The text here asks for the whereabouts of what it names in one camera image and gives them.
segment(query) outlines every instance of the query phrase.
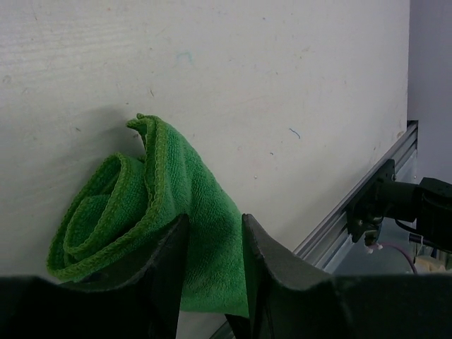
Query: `folded towel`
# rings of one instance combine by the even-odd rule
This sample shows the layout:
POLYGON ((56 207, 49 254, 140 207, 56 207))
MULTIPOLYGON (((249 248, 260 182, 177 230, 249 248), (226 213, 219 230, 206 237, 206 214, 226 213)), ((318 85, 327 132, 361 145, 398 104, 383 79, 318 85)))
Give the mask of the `folded towel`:
POLYGON ((79 281, 140 245, 160 240, 178 215, 190 219, 181 309, 248 316, 241 213, 172 126, 142 114, 128 122, 139 159, 109 156, 74 198, 52 240, 47 268, 79 281))

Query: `stain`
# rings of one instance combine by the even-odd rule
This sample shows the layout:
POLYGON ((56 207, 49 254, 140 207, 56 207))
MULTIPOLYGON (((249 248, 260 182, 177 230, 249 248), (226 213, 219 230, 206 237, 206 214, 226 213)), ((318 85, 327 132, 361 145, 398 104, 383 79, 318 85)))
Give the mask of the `stain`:
POLYGON ((191 52, 182 52, 177 53, 176 55, 176 61, 180 62, 182 59, 188 60, 188 62, 192 65, 193 64, 193 56, 191 55, 191 52))
POLYGON ((13 78, 11 76, 4 76, 3 80, 1 81, 5 85, 9 85, 13 81, 13 78))
POLYGON ((300 136, 300 135, 298 134, 298 132, 294 131, 293 129, 289 129, 289 131, 291 131, 291 132, 294 133, 294 134, 297 134, 298 139, 301 139, 301 138, 302 138, 302 136, 300 136))

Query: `black cable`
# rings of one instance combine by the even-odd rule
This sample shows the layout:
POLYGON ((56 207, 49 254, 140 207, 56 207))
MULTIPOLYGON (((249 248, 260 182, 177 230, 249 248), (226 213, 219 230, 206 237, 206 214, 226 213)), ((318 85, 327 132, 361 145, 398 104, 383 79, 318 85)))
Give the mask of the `black cable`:
POLYGON ((418 230, 416 230, 415 228, 412 228, 412 227, 410 227, 410 226, 408 226, 408 225, 405 225, 403 222, 400 222, 400 221, 397 220, 397 219, 394 219, 394 220, 395 220, 396 225, 399 226, 400 228, 404 229, 405 231, 408 231, 408 232, 410 232, 410 233, 417 234, 417 235, 422 235, 422 234, 420 234, 420 232, 419 232, 418 230))

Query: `green towel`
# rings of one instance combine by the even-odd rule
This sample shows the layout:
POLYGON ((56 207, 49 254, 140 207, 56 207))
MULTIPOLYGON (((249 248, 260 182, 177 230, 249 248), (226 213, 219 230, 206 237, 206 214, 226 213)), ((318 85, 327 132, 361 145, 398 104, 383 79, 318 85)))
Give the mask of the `green towel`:
POLYGON ((140 245, 157 242, 166 224, 187 214, 191 228, 181 309, 248 316, 236 205, 172 126, 142 114, 127 126, 140 134, 145 156, 116 153, 100 165, 52 240, 50 274, 79 281, 140 245))

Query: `green cloth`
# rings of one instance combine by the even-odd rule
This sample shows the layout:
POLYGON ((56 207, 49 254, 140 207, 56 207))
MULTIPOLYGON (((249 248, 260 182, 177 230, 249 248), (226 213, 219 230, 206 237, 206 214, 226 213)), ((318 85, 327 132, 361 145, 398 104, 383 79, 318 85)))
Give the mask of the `green cloth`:
POLYGON ((47 268, 79 281, 147 242, 178 215, 190 219, 184 311, 248 316, 241 213, 188 141, 158 117, 142 114, 145 156, 109 156, 74 198, 52 240, 47 268))

